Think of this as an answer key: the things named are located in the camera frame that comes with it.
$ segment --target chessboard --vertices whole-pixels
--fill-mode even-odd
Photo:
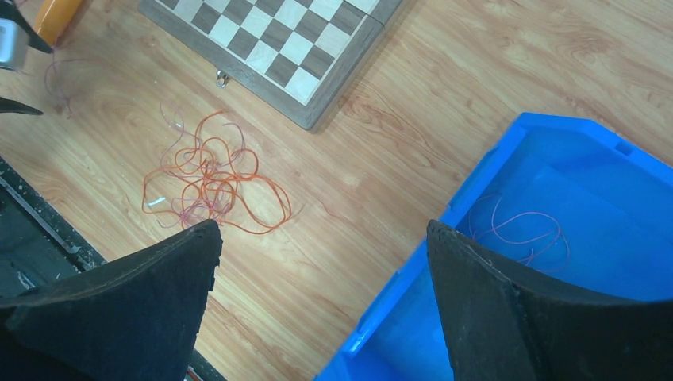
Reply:
[[[140,11],[312,130],[337,104],[403,2],[142,0]]]

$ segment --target wood grain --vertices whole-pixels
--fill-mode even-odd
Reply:
[[[670,2],[411,2],[319,134],[214,87],[213,67],[136,7],[94,2],[60,52],[92,60],[59,69],[70,119],[44,90],[49,57],[2,73],[3,96],[46,115],[3,115],[0,155],[113,260],[176,232],[140,211],[142,177],[177,137],[159,102],[191,127],[224,107],[301,210],[263,237],[223,229],[197,348],[233,381],[319,372],[522,111],[592,118],[673,163]]]

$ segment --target blue plastic bin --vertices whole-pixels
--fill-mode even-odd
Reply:
[[[673,297],[673,171],[599,124],[522,114],[440,220],[467,235],[473,207],[470,225],[490,223],[493,206],[484,197],[493,194],[502,216],[537,210],[562,226],[570,256],[562,271],[550,275],[626,298]],[[477,210],[478,200],[485,211]],[[540,229],[541,223],[520,218],[507,234]],[[517,260],[529,250],[494,237],[480,243]],[[557,242],[530,266],[548,268],[566,255]],[[452,379],[423,242],[316,380]]]

